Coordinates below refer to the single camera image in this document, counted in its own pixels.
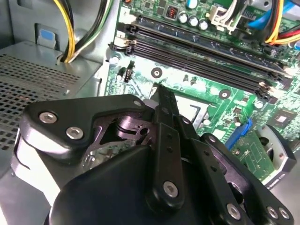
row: motherboard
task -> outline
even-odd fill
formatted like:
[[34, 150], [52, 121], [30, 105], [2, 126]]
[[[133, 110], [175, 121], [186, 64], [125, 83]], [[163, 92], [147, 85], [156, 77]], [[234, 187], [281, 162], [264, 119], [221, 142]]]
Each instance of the motherboard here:
[[[212, 133], [267, 183], [278, 170], [276, 155], [270, 157], [273, 149], [257, 130], [270, 125], [294, 143], [293, 152], [300, 148], [300, 51], [295, 43], [260, 40], [249, 23], [266, 12], [253, 1], [239, 1], [239, 9], [226, 18], [234, 2], [122, 1], [105, 95], [147, 99], [156, 83], [172, 89], [180, 114], [199, 135]], [[280, 30], [299, 24], [283, 16]]]

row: yellow wire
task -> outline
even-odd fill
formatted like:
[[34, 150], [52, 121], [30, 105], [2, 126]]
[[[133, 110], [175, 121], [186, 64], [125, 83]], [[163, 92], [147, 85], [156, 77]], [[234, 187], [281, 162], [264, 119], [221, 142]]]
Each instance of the yellow wire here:
[[300, 40], [300, 34], [297, 34], [292, 37], [276, 40], [274, 43], [277, 45], [284, 45], [284, 44], [288, 44], [288, 43], [299, 41], [299, 40]]
[[64, 17], [64, 20], [65, 20], [65, 23], [67, 26], [67, 32], [69, 35], [69, 50], [68, 50], [67, 58], [66, 58], [65, 62], [68, 62], [72, 58], [72, 56], [75, 52], [74, 31], [72, 28], [72, 23], [70, 21], [70, 18], [68, 17], [67, 12], [65, 11], [64, 7], [61, 5], [61, 2], [59, 0], [53, 0], [53, 1], [57, 5], [57, 7], [60, 9], [60, 12], [61, 12], [62, 16]]
[[279, 32], [279, 27], [281, 24], [282, 14], [283, 14], [283, 7], [284, 7], [284, 0], [279, 0], [279, 11], [278, 11], [278, 18], [275, 25], [273, 32], [271, 33], [270, 37], [266, 40], [266, 43], [271, 42], [272, 40], [276, 41], [275, 36]]

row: ventilated metal panel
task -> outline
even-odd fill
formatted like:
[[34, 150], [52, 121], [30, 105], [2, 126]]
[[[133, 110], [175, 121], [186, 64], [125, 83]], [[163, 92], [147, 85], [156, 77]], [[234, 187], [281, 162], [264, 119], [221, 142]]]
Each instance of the ventilated metal panel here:
[[13, 147], [24, 107], [38, 100], [41, 98], [34, 90], [0, 81], [0, 148], [2, 150]]
[[58, 54], [30, 43], [0, 50], [0, 151], [13, 148], [26, 105], [72, 98], [97, 69], [87, 61], [56, 65]]
[[0, 55], [0, 75], [43, 87], [46, 92], [45, 97], [62, 92], [66, 87], [74, 85], [80, 79], [78, 76], [6, 54]]
[[0, 149], [15, 143], [24, 107], [33, 102], [59, 99], [80, 77], [3, 54], [0, 55]]

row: blue slot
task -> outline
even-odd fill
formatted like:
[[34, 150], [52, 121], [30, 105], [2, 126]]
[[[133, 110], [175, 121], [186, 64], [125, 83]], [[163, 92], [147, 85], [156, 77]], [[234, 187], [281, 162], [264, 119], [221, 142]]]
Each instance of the blue slot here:
[[225, 146], [228, 150], [231, 150], [231, 148], [238, 142], [239, 138], [241, 136], [245, 136], [248, 130], [252, 127], [252, 120], [248, 119], [246, 123], [244, 123], [242, 126], [236, 128], [234, 133], [230, 136], [228, 141], [226, 142]]
[[51, 31], [48, 31], [48, 30], [41, 29], [40, 30], [40, 36], [43, 39], [46, 39], [48, 41], [54, 41], [55, 40], [55, 34]]

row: ram slot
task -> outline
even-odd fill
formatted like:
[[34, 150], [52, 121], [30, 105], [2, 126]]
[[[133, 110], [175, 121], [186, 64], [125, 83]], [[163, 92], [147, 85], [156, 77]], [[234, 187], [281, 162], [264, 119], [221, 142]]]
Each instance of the ram slot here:
[[167, 23], [139, 16], [133, 25], [138, 27], [137, 35], [192, 49], [195, 53], [249, 69], [277, 81], [281, 81], [286, 75], [286, 72], [271, 60]]
[[228, 85], [237, 89], [256, 94], [259, 98], [268, 100], [268, 86], [258, 77], [246, 73], [233, 73], [224, 66], [203, 62], [199, 58], [186, 56], [172, 49], [160, 47], [145, 41], [137, 41], [134, 46], [136, 56], [140, 56], [158, 63], [195, 74], [212, 81]]

